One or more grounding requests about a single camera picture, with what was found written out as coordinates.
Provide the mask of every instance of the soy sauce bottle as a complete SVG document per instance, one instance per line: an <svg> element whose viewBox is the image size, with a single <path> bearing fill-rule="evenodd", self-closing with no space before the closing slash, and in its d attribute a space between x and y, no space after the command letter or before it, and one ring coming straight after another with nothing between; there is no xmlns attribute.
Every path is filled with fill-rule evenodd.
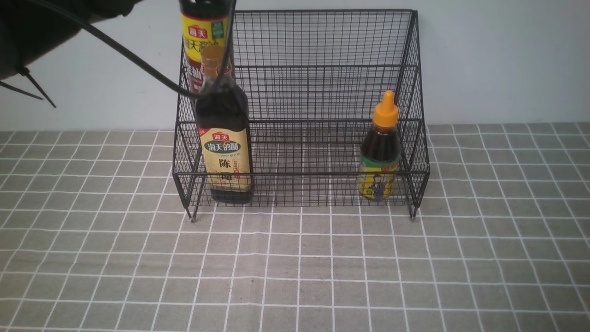
<svg viewBox="0 0 590 332"><path fill-rule="evenodd" d="M211 89L221 69L224 48L212 45L201 51L202 91ZM222 203L246 204L252 199L254 182L251 173L252 155L248 98L234 82L232 65L228 63L216 91L197 99L195 119L211 197Z"/></svg>
<svg viewBox="0 0 590 332"><path fill-rule="evenodd" d="M399 109L393 91L387 90L383 101L375 107L373 124L360 146L359 192L365 198L382 201L393 191L395 176L390 173L399 168L401 147L396 125Z"/></svg>

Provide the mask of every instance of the bottle cap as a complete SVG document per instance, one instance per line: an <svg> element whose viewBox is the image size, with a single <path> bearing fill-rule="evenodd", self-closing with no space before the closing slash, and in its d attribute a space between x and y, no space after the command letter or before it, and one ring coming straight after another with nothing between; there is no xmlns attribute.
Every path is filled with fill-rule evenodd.
<svg viewBox="0 0 590 332"><path fill-rule="evenodd" d="M201 72L207 77L217 77L219 68L223 62L223 46L211 45L203 48L201 51ZM230 62L228 61L225 72L230 71Z"/></svg>
<svg viewBox="0 0 590 332"><path fill-rule="evenodd" d="M373 123L381 128L393 128L398 124L399 108L394 102L394 92L387 90L383 100L375 106Z"/></svg>

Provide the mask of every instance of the wire basket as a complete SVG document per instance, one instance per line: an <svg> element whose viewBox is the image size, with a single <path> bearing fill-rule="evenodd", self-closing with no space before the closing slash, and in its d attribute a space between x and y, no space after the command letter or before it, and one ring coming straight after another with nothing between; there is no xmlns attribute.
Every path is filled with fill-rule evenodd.
<svg viewBox="0 0 590 332"><path fill-rule="evenodd" d="M234 64L249 101L248 206L406 205L415 217L430 174L417 11L238 11ZM375 202L358 192L359 148L386 90L402 151L393 192ZM194 221L199 206L225 204L211 196L208 177L220 174L205 170L193 108L178 96L172 176Z"/></svg>

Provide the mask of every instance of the orange nozzle cap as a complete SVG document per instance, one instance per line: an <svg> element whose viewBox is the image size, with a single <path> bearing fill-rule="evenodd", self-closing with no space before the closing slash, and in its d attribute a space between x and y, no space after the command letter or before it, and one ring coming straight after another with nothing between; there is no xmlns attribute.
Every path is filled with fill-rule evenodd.
<svg viewBox="0 0 590 332"><path fill-rule="evenodd" d="M373 123L381 128L393 128L398 124L399 108L394 102L394 92L387 90L383 100L375 106Z"/></svg>

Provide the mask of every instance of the yellow label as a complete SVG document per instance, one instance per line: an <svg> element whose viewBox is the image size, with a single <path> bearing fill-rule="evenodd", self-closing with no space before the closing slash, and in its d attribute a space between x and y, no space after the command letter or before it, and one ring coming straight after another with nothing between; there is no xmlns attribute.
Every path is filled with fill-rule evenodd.
<svg viewBox="0 0 590 332"><path fill-rule="evenodd" d="M201 51L210 45L225 45L228 17L197 19L182 15L182 36L186 56L201 62Z"/></svg>
<svg viewBox="0 0 590 332"><path fill-rule="evenodd" d="M246 130L235 132L220 128L199 128L199 136L207 173L227 173L209 176L213 188L248 191L251 187L250 176L240 175L250 172Z"/></svg>
<svg viewBox="0 0 590 332"><path fill-rule="evenodd" d="M375 162L361 156L360 172L375 172L375 174L359 175L359 192L370 200L381 201L391 195L395 176L391 173L399 168L398 159L390 162Z"/></svg>

